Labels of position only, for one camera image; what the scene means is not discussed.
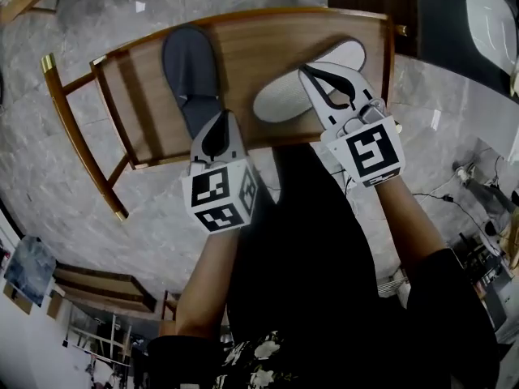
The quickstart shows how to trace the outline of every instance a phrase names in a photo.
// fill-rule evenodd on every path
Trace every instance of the marble floor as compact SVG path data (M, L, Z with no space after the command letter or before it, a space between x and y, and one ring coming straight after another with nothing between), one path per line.
M187 163L126 170L115 187L131 214L121 224L64 134L39 60L54 52L66 83L86 72L88 62L108 49L170 25L249 8L325 2L61 0L54 17L27 14L4 27L0 31L5 80L0 195L20 228L41 237L64 263L132 274L156 297L164 289L181 291L205 240L184 211L180 177L186 174ZM466 85L461 76L397 56L389 109L404 127L404 179L410 189L450 193L477 222L483 222L482 208L460 188L451 170L454 159L463 162L478 153L475 159L483 177L492 178L495 172L496 153L461 124ZM122 151L95 86L89 84L69 101L101 169L108 173ZM339 169L322 146L314 147L331 172ZM270 150L251 155L267 184L276 187ZM501 186L510 193L519 179L519 167L498 159L497 170ZM370 242L377 275L392 274L399 262L375 191L355 187L350 201ZM453 242L459 232L476 231L456 206L434 199L420 201L446 240Z

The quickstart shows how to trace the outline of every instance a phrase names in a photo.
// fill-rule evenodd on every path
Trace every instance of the wooden frame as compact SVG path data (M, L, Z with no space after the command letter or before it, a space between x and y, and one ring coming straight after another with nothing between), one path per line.
M381 96L386 102L389 101L390 92L392 88L392 75L393 75L393 64L394 64L394 33L392 20L386 15L379 15L374 13L366 13L361 11L348 11L329 9L325 7L302 7L302 8L282 8L282 9L264 9L264 10L253 10L244 11L237 13L229 13L226 15L217 15L205 19L199 19L193 24L197 24L200 27L208 27L218 22L225 22L230 20L242 20L252 19L257 16L269 16L269 15L289 15L289 14L319 14L319 13L335 13L342 15L350 15L356 17L364 17L368 19L378 19L385 22L384 28L384 65L382 74L381 84ZM45 81L49 87L49 93L53 99L54 106L58 112L63 126L65 127L66 134L68 135L78 157L81 159L85 169L92 178L97 189L101 195L105 198L112 211L118 216L120 220L125 220L128 217L128 211L122 205L118 196L114 192L114 185L122 174L122 171L127 165L130 165L132 169L144 169L154 165L163 165L172 163L180 160L189 160L189 151L184 151L173 156L165 156L160 159L150 160L139 160L135 154L135 146L131 145L131 141L128 137L127 131L122 124L121 116L119 115L116 103L114 102L113 94L108 85L105 71L103 66L107 62L111 62L118 57L126 56L129 50L139 45L153 42L167 36L174 28L167 28L155 32L151 35L145 36L136 41L129 42L120 48L108 52L106 55L98 58L97 60L90 63L91 72L78 78L77 80L69 83L68 85L62 85L59 78L58 70L56 68L56 62L52 54L45 56L41 60L43 73L45 75ZM122 145L122 149L125 152L119 164L116 166L112 174L106 178L101 172L99 165L94 159L90 152L84 137L81 135L79 127L74 119L71 108L68 104L66 96L80 89L85 84L92 81L96 81L101 99L105 104L105 108L109 115L109 118L114 125L114 129L118 134L119 140ZM247 148L267 147L272 145L287 144L287 143L305 143L319 140L318 134L304 134L296 137L284 137L281 141L279 139L263 139L260 143L253 142L247 145Z

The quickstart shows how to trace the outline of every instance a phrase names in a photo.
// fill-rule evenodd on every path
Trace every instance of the white wall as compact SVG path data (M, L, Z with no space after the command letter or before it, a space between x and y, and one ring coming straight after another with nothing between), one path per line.
M0 212L0 239L14 251L18 238ZM89 389L85 369L90 356L77 348L64 348L71 303L63 301L56 320L47 315L49 297L41 308L25 314L7 298L0 280L0 379L8 389Z

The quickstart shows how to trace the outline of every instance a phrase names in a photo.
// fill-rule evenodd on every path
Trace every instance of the electrical wire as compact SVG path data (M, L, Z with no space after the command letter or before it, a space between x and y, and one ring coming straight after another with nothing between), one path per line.
M488 152L492 149L492 147L487 147L487 148L484 148L483 150L481 150L480 152L475 152L471 157L470 157L470 160L466 161L465 163L463 164L460 164L460 167L465 167L467 165L469 165L470 163L473 163L476 159L476 157L481 157L481 155L484 153L484 152ZM433 193L435 193L436 191L438 191L439 189L441 189L442 187L445 187L447 184L449 184L454 178L456 177L456 173L454 173L445 183L439 185L438 187L435 187L433 190L431 190L429 192L430 195L432 195Z
M501 157L503 157L503 156L497 156L497 158L495 159L495 163L494 163L495 176L492 179L492 184L495 184L498 187L498 189L500 187L500 176L497 173L497 162L500 160Z
M413 196L427 196L427 197L430 197L430 198L433 198L433 199L437 199L437 200L442 200L444 202L447 202L447 203L454 203L456 206L458 206L461 211L463 213L465 213L473 222L474 224L476 225L476 227L478 228L479 232L481 232L481 234L487 239L488 241L488 244L492 247L492 249L497 252L497 254L501 254L501 251L500 250L497 250L492 244L491 244L491 241L490 241L490 238L487 236L487 234L481 229L481 227L479 226L478 222L476 222L476 219L472 217L472 215L470 213L468 213L456 200L454 200L454 198L450 195L450 194L444 194L443 196L434 196L433 194L428 194L428 193L413 193Z
M337 171L337 172L330 173L330 175L333 176L334 174L343 173L343 172L345 172L345 171L346 171L345 169L341 169L341 170L339 170L339 171Z
M346 182L346 188L344 189L344 196L346 196L348 194L348 185L352 181L352 179L353 178L351 176L348 176L348 181Z

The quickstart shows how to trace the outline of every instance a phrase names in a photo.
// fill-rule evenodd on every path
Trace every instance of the slipper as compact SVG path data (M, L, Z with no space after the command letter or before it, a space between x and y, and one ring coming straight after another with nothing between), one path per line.
M162 46L162 67L194 139L222 111L217 60L205 31L193 24L175 28Z
M366 51L359 41L348 39L309 62L336 63L360 71L366 62ZM333 92L331 85L320 83L327 95ZM252 108L261 121L283 122L305 113L312 105L299 81L298 70L295 70L264 87L254 99Z

